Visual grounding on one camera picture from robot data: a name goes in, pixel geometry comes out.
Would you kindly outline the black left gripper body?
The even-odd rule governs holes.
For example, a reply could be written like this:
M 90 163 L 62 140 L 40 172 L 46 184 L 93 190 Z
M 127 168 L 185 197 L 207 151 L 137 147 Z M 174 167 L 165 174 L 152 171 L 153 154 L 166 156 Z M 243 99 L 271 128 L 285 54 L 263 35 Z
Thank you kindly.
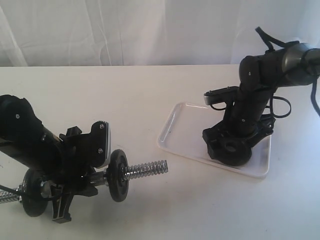
M 74 190 L 87 188 L 87 176 L 95 173 L 85 153 L 85 137 L 82 133 L 75 145 L 66 145 L 51 132 L 23 134 L 22 162 L 40 173 L 43 181 L 56 186 L 63 185 Z

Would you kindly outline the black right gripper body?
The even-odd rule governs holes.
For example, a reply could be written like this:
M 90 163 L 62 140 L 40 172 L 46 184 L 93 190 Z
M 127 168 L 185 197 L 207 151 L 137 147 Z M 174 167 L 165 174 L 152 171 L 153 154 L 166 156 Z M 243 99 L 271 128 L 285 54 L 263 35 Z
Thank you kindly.
M 202 131 L 202 137 L 232 139 L 245 142 L 247 137 L 257 130 L 273 130 L 275 116 L 270 111 L 265 114 L 265 109 L 270 109 L 268 99 L 249 99 L 244 101 L 224 102 L 209 105 L 217 111 L 224 110 L 221 121 Z

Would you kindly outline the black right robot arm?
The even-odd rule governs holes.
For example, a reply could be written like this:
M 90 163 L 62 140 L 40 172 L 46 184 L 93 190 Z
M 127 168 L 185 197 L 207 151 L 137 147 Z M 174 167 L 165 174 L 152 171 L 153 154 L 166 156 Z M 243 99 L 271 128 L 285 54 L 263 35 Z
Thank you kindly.
M 223 119 L 202 132 L 211 159 L 240 166 L 249 161 L 252 149 L 274 132 L 279 115 L 274 113 L 275 92 L 283 87 L 312 86 L 311 103 L 318 113 L 317 83 L 320 50 L 307 43 L 293 42 L 263 55 L 248 55 L 239 64 L 239 86 L 210 90 L 206 105 L 224 103 Z

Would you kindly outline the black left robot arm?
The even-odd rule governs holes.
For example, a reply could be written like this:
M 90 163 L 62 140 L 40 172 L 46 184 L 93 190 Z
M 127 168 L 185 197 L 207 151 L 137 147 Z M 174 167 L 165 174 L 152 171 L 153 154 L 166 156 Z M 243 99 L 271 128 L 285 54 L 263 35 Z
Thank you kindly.
M 98 193 L 89 178 L 109 164 L 110 148 L 110 126 L 105 121 L 95 122 L 89 133 L 74 126 L 57 136 L 25 98 L 0 97 L 0 150 L 27 167 L 16 193 L 30 217 L 42 215 L 51 203 L 52 219 L 70 222 L 74 196 Z

